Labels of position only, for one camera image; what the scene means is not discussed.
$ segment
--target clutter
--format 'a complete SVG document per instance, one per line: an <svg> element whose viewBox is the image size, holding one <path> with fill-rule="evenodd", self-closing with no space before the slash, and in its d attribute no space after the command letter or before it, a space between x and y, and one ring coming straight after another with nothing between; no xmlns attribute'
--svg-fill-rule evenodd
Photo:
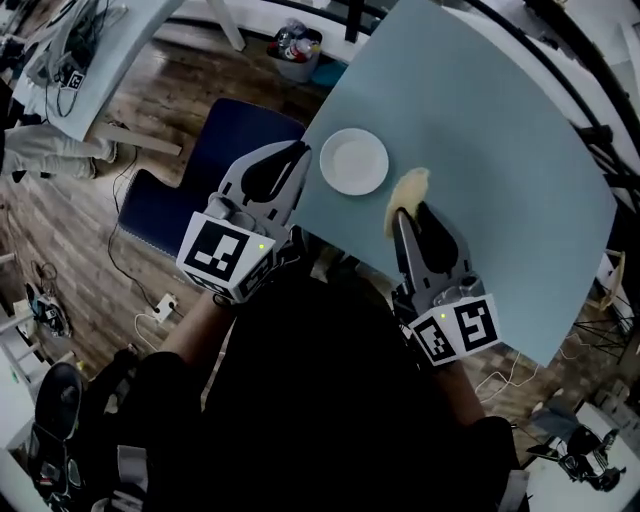
<svg viewBox="0 0 640 512"><path fill-rule="evenodd" d="M308 82L318 65L322 43L320 32L289 18L267 47L282 76L295 82Z"/></svg>

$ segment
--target black shirt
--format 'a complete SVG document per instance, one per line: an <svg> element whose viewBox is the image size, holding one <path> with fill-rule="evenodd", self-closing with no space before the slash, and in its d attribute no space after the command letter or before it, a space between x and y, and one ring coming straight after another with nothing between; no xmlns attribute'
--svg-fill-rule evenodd
<svg viewBox="0 0 640 512"><path fill-rule="evenodd" d="M518 465L505 420L454 423L391 314L312 279L240 307L204 412L158 353L119 417L119 442L148 451L145 510L497 510Z"/></svg>

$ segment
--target wooden floor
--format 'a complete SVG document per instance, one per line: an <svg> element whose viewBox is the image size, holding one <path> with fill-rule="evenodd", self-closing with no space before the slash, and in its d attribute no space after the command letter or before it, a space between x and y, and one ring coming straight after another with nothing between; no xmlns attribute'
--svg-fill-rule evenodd
<svg viewBox="0 0 640 512"><path fill-rule="evenodd" d="M50 11L51 4L40 2L25 32ZM208 52L162 42L147 44L109 107L111 116L131 128L184 146L180 157L146 153L163 164L150 170L172 185L180 182L196 137L217 98L264 105L308 124L326 96L322 89L294 86L280 79L264 55L265 43L261 40L247 38L248 47L239 54L220 33L210 31L208 37ZM88 377L130 343L149 352L133 325L134 316L148 311L148 307L137 286L118 272L107 256L107 240L116 223L113 180L114 175L92 181L27 177L17 185L8 177L0 180L0 202L5 206L0 211L0 246L2 252L17 250L20 262L15 268L9 265L0 269L2 298L9 304L24 298L21 281L36 280L32 260L53 263L58 270L58 295L71 318L74 334L71 340L46 339L46 351L60 355L72 349L85 363ZM114 187L120 198L126 191L126 181L125 177ZM178 310L186 312L198 296L171 259L126 233L117 233L113 256L143 283L152 301L170 292L178 298ZM143 335L158 346L178 320L172 315L165 327L155 332L149 331L147 319L141 318L139 324ZM43 332L38 336L46 338ZM598 340L585 336L584 341ZM537 372L535 363L522 356L513 382L521 383L534 372L535 377L522 387L509 386L486 402L487 411L526 427L534 405L558 387L567 389L567 397L575 405L616 371L616 358L579 345L575 337L564 343L563 350L567 358L559 352L548 368L538 368ZM516 355L500 345L465 359L464 364L477 385L496 370L508 377ZM502 386L504 382L494 376L479 395L484 399ZM536 443L521 431L514 435L524 460L526 447Z"/></svg>

